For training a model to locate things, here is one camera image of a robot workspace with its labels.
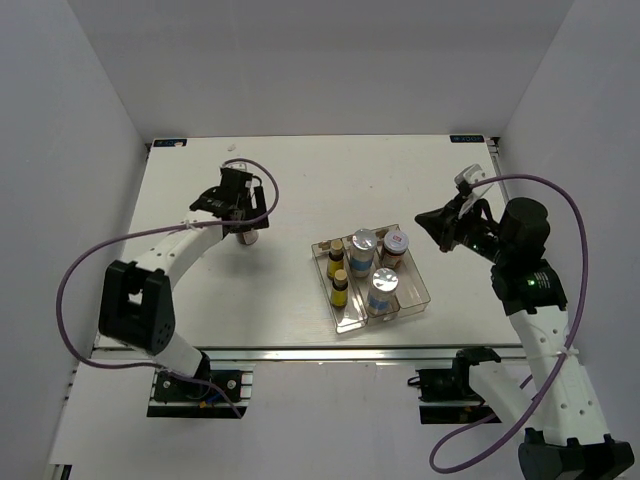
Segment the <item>brown spice jar white lid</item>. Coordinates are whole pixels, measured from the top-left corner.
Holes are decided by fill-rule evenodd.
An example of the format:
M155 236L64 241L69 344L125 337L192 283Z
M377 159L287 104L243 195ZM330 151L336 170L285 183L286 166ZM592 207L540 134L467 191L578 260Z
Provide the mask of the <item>brown spice jar white lid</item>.
M408 249L409 238L402 230L389 230L382 243L380 256L381 265L384 268L396 269L402 262Z

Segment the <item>blue label sesame shaker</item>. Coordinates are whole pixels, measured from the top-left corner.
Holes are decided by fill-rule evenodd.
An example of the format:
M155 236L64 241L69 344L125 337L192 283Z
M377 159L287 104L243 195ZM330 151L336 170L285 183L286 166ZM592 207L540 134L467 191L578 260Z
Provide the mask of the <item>blue label sesame shaker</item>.
M353 275L367 277L377 250L377 237L372 230L359 229L350 237L349 263Z
M373 317L387 312L398 286L399 277L393 269L387 267L377 269L369 282L365 302L367 312Z

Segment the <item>yellow label sauce bottle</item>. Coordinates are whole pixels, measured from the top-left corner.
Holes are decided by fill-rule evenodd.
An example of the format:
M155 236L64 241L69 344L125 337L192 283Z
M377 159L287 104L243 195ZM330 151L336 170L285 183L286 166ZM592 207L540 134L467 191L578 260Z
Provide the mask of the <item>yellow label sauce bottle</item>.
M341 239L330 242L326 274L333 279L338 270L344 268L344 245Z

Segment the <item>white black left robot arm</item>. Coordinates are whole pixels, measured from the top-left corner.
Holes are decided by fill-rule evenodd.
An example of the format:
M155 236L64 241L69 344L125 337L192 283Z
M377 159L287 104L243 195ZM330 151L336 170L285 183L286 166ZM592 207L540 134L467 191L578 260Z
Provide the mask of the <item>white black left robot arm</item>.
M262 179L248 159L220 168L220 183L189 206L179 228L137 258L105 272L98 330L177 375L177 387L199 399L211 387L208 357L176 332L173 289L207 251L231 235L257 237L269 226Z

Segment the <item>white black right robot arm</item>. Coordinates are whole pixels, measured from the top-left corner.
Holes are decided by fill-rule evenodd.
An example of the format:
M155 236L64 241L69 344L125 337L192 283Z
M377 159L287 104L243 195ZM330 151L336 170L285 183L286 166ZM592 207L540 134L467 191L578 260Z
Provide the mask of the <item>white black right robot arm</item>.
M520 339L537 393L529 397L512 383L488 347L458 352L453 390L466 399L479 395L503 422L512 422L525 478L617 478L634 464L634 453L611 436L586 370L567 344L567 298L543 257L547 209L516 198L494 220L486 200L465 203L456 196L415 221L441 251L462 245L491 262L492 288Z

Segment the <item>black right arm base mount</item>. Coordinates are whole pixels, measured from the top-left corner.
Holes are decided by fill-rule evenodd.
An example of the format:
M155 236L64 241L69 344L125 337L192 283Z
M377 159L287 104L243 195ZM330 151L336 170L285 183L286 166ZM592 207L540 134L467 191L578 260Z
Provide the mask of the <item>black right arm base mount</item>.
M417 370L406 385L418 393L422 425L470 425L486 418L501 422L481 396L455 385L450 369Z

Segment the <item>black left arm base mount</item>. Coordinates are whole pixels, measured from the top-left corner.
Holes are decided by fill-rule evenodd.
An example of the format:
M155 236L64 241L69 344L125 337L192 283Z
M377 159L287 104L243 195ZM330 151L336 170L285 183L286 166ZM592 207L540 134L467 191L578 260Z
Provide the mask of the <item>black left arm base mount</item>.
M147 416L169 419L241 419L252 396L253 370L213 365L208 385L178 380L166 371L154 374Z

